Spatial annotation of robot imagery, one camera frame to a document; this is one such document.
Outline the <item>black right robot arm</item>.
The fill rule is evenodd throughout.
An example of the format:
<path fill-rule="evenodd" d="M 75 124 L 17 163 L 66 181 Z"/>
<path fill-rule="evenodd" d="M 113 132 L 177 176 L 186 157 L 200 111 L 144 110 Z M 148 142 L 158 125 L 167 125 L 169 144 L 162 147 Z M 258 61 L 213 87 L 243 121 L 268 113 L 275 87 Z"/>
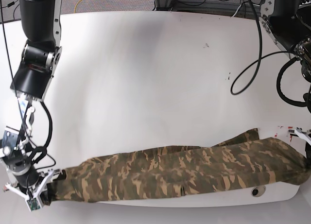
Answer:
<path fill-rule="evenodd" d="M 62 0 L 19 0 L 20 16 L 26 43 L 17 72 L 11 73 L 10 88 L 17 99 L 13 122 L 4 129 L 0 143 L 0 161 L 14 182 L 5 184 L 25 200 L 30 211 L 49 203 L 48 184 L 57 174 L 35 165 L 48 156 L 52 139 L 52 119 L 48 120 L 48 136 L 42 146 L 32 141 L 34 101 L 44 102 L 62 53 L 60 11 Z"/>

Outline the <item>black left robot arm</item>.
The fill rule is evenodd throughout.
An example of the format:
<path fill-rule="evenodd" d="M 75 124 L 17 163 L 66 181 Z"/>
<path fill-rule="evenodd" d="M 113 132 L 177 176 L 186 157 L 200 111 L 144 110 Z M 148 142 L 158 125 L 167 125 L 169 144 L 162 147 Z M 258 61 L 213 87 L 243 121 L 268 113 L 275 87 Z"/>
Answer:
<path fill-rule="evenodd" d="M 294 101 L 281 90 L 285 71 L 296 61 L 301 64 L 301 74 L 311 81 L 311 0 L 262 0 L 259 21 L 274 43 L 293 57 L 282 66 L 276 79 L 279 97 L 289 105 L 311 110 L 311 92 L 303 95 L 304 101 Z"/>

